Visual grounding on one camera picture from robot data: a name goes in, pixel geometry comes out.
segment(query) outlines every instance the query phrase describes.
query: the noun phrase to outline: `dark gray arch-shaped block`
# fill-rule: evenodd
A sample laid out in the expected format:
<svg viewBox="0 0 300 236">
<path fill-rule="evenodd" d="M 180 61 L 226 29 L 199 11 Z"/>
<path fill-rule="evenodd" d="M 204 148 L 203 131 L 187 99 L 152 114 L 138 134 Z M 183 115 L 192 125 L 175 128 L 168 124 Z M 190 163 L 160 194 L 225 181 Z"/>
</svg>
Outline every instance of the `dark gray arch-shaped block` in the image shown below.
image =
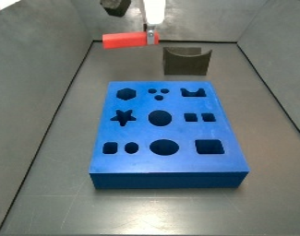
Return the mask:
<svg viewBox="0 0 300 236">
<path fill-rule="evenodd" d="M 200 53 L 200 48 L 164 47 L 164 75 L 204 76 L 213 50 Z"/>
</svg>

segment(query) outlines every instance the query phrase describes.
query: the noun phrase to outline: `star-shaped hole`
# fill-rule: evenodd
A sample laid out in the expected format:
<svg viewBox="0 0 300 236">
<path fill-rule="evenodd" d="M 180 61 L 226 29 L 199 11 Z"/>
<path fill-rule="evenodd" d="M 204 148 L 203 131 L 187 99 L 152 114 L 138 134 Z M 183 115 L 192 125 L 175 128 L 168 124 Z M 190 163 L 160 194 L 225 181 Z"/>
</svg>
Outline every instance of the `star-shaped hole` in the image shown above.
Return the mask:
<svg viewBox="0 0 300 236">
<path fill-rule="evenodd" d="M 116 110 L 116 116 L 110 119 L 110 121 L 115 121 L 120 126 L 124 126 L 127 122 L 134 122 L 135 118 L 132 117 L 132 110 L 126 112 Z"/>
</svg>

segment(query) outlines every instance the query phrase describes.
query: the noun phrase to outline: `square hole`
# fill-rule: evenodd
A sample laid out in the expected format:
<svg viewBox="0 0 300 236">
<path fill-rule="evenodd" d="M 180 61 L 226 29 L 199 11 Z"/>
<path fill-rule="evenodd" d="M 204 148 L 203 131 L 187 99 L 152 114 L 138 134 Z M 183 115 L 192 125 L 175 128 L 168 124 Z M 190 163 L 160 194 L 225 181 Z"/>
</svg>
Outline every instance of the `square hole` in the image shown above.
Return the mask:
<svg viewBox="0 0 300 236">
<path fill-rule="evenodd" d="M 218 139 L 195 140 L 198 154 L 223 154 L 223 146 Z"/>
<path fill-rule="evenodd" d="M 183 119 L 186 122 L 196 122 L 196 115 L 194 113 L 184 113 Z"/>
<path fill-rule="evenodd" d="M 118 152 L 118 143 L 108 142 L 103 144 L 103 154 L 115 154 Z"/>
<path fill-rule="evenodd" d="M 214 122 L 214 117 L 211 113 L 202 113 L 202 120 L 203 122 Z"/>
</svg>

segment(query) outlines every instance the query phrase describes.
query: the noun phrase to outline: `small circular hole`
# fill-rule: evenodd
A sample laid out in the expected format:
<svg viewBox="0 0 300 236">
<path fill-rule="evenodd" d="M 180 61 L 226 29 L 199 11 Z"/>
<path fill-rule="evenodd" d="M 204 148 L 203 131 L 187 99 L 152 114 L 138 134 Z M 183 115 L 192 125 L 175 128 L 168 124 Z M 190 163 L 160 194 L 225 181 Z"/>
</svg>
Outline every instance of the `small circular hole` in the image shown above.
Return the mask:
<svg viewBox="0 0 300 236">
<path fill-rule="evenodd" d="M 148 114 L 148 121 L 155 126 L 166 126 L 171 122 L 171 115 L 160 110 Z"/>
<path fill-rule="evenodd" d="M 156 90 L 154 88 L 148 89 L 148 93 L 155 93 L 155 92 L 156 92 Z"/>
<path fill-rule="evenodd" d="M 154 98 L 155 98 L 156 100 L 162 100 L 164 97 L 163 97 L 162 95 L 155 95 Z"/>
<path fill-rule="evenodd" d="M 162 93 L 167 93 L 168 90 L 167 90 L 166 88 L 162 88 L 162 89 L 160 89 L 160 92 L 162 92 Z"/>
<path fill-rule="evenodd" d="M 134 154 L 138 151 L 138 144 L 136 143 L 128 143 L 124 145 L 124 151 L 128 154 Z"/>
</svg>

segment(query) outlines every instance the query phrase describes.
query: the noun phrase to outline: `black shape cutout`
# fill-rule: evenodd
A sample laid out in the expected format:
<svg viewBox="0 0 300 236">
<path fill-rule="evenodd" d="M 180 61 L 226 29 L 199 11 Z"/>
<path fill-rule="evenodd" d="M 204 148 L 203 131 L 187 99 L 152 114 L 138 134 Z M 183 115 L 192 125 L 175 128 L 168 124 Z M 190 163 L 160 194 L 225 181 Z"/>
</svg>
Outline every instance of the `black shape cutout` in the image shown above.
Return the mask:
<svg viewBox="0 0 300 236">
<path fill-rule="evenodd" d="M 163 97 L 162 95 L 155 95 L 154 98 L 155 98 L 156 100 L 162 100 L 164 97 Z"/>
<path fill-rule="evenodd" d="M 130 88 L 120 89 L 116 92 L 116 98 L 120 100 L 130 100 L 135 97 L 135 90 Z"/>
<path fill-rule="evenodd" d="M 180 88 L 180 91 L 182 91 L 182 96 L 183 96 L 183 97 L 190 97 L 190 98 L 194 98 L 194 97 L 206 97 L 203 88 L 199 88 L 199 89 L 196 90 L 196 92 L 188 92 L 184 88 Z"/>
<path fill-rule="evenodd" d="M 138 151 L 138 144 L 136 143 L 128 143 L 124 145 L 124 151 L 128 153 L 128 154 L 134 154 L 136 151 Z"/>
<path fill-rule="evenodd" d="M 127 122 L 134 122 L 135 118 L 132 117 L 132 110 L 126 112 L 116 110 L 116 116 L 110 119 L 110 121 L 119 122 L 120 126 L 124 126 Z"/>
<path fill-rule="evenodd" d="M 167 92 L 168 92 L 168 89 L 162 88 L 162 89 L 160 89 L 160 92 L 162 92 L 162 93 L 167 93 Z"/>
<path fill-rule="evenodd" d="M 107 142 L 103 144 L 103 154 L 115 154 L 118 152 L 118 143 Z"/>
<path fill-rule="evenodd" d="M 202 113 L 202 120 L 203 122 L 215 122 L 214 116 L 211 113 Z"/>
<path fill-rule="evenodd" d="M 178 152 L 179 145 L 167 139 L 159 139 L 150 143 L 150 151 L 160 156 L 168 156 Z"/>
<path fill-rule="evenodd" d="M 156 110 L 148 114 L 148 121 L 155 126 L 166 126 L 171 122 L 171 115 L 162 110 Z"/>
<path fill-rule="evenodd" d="M 154 88 L 150 88 L 150 89 L 148 89 L 148 93 L 152 94 L 152 93 L 155 93 L 155 92 L 156 92 L 156 90 L 155 90 Z"/>
<path fill-rule="evenodd" d="M 218 139 L 195 140 L 198 154 L 223 154 L 223 146 Z"/>
<path fill-rule="evenodd" d="M 184 113 L 183 120 L 186 122 L 196 122 L 196 115 L 194 113 Z"/>
</svg>

